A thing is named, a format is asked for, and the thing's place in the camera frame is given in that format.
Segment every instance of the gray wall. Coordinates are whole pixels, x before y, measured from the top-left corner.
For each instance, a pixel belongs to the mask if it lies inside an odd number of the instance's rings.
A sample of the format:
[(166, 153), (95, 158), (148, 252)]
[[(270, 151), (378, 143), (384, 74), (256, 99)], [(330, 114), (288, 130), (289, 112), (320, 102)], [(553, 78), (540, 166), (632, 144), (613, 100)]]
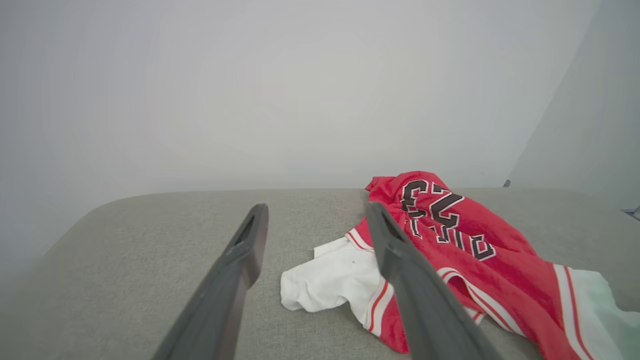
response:
[(0, 289), (144, 193), (500, 186), (599, 0), (0, 3)]
[(640, 2), (602, 3), (510, 177), (640, 205)]

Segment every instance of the red and white shirt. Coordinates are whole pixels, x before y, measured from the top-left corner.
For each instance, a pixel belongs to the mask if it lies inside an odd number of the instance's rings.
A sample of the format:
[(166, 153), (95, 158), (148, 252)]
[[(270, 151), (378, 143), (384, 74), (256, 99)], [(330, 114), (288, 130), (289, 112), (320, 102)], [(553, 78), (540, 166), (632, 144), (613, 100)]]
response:
[[(640, 314), (620, 311), (599, 273), (539, 258), (520, 231), (448, 190), (434, 174), (375, 177), (366, 189), (369, 201), (386, 207), (476, 323), (492, 317), (538, 344), (547, 360), (640, 354)], [(315, 248), (312, 261), (284, 272), (281, 296), (287, 309), (311, 312), (348, 301), (365, 329), (394, 350), (409, 351), (393, 286), (378, 271), (367, 219)]]

